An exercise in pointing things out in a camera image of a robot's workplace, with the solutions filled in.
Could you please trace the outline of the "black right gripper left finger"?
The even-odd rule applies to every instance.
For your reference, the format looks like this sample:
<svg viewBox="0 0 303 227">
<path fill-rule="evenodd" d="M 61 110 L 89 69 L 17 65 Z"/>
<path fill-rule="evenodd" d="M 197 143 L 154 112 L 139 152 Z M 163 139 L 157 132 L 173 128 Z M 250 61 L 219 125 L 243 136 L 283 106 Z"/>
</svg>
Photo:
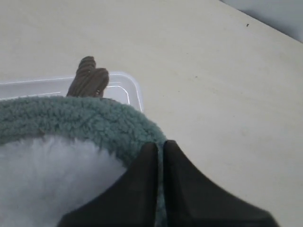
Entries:
<svg viewBox="0 0 303 227">
<path fill-rule="evenodd" d="M 128 170 L 102 195 L 64 215 L 60 227 L 152 227 L 158 193 L 158 149 L 142 146 Z"/>
</svg>

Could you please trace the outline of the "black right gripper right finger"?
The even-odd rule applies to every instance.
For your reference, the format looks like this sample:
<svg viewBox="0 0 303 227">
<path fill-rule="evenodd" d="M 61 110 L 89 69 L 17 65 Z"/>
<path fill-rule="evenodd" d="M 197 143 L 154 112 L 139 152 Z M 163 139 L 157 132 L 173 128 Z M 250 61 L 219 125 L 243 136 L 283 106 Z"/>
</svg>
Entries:
<svg viewBox="0 0 303 227">
<path fill-rule="evenodd" d="M 163 187 L 170 227 L 278 226 L 268 211 L 213 183 L 173 140 L 163 146 Z"/>
</svg>

